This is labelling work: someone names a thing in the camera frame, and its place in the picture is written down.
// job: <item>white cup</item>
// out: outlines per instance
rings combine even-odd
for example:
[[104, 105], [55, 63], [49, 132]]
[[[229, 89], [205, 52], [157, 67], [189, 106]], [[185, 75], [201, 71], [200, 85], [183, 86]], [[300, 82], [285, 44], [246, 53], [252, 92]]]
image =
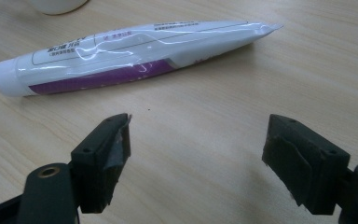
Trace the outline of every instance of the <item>white cup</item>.
[[28, 0], [36, 10], [48, 15], [57, 15], [72, 11], [87, 1], [88, 0]]

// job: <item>tube cap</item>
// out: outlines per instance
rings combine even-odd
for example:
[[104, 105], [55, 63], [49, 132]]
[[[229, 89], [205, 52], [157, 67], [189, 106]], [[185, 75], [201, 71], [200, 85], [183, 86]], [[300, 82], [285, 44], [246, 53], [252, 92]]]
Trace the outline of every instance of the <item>tube cap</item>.
[[7, 96], [33, 95], [18, 80], [16, 75], [16, 59], [0, 62], [0, 92]]

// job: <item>purple label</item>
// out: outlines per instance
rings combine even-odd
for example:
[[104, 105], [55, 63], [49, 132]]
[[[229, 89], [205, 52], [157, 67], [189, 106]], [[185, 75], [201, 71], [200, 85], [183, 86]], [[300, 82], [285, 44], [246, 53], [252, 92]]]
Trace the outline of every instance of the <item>purple label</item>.
[[78, 91], [101, 86], [117, 85], [146, 77], [153, 77], [172, 70], [174, 70], [174, 67], [169, 64], [168, 60], [158, 60], [83, 77], [73, 77], [59, 81], [42, 83], [30, 86], [29, 88], [37, 94]]

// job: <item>tube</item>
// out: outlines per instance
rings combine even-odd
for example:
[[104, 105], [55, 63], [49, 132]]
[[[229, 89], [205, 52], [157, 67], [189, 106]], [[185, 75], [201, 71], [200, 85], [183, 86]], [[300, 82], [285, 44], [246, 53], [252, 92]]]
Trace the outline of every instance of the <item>tube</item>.
[[281, 27], [179, 21], [89, 35], [0, 62], [0, 92], [51, 94], [153, 77], [239, 48]]

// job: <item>wood grain surface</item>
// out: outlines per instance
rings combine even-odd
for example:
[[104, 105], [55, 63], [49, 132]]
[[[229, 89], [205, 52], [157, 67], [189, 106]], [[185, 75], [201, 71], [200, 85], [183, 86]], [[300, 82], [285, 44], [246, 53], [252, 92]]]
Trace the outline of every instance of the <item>wood grain surface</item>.
[[297, 207], [262, 161], [269, 114], [297, 119], [358, 164], [358, 1], [90, 0], [60, 16], [0, 0], [0, 62], [107, 30], [165, 21], [284, 27], [164, 76], [30, 97], [0, 93], [0, 203], [37, 167], [68, 162], [127, 112], [132, 155], [113, 201], [82, 223], [337, 223]]

